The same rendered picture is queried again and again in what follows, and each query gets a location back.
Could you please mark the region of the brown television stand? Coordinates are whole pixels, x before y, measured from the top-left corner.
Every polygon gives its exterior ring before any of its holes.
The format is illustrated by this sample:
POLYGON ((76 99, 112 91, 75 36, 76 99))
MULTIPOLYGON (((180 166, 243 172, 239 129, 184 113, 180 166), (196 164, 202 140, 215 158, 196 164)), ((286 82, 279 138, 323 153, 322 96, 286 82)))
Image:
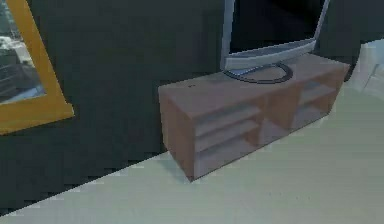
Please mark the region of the brown television stand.
POLYGON ((327 116, 349 68, 305 54, 160 86, 163 144, 195 181, 327 116))

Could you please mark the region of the grey flat television set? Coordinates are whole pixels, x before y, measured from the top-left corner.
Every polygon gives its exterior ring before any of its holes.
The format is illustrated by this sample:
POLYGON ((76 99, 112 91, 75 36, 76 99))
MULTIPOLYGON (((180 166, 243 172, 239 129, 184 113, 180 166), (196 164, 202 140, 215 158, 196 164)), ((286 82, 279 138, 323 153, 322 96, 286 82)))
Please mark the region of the grey flat television set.
POLYGON ((224 0, 220 69, 245 83, 277 84, 287 60, 315 49, 331 0, 224 0))

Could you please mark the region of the yellow framed window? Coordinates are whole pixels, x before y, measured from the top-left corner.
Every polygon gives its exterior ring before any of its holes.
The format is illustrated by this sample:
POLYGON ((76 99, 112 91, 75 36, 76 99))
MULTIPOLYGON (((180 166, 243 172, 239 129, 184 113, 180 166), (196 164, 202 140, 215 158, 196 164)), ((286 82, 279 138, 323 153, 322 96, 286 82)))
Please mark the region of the yellow framed window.
POLYGON ((0 0, 0 135, 73 115, 27 0, 0 0))

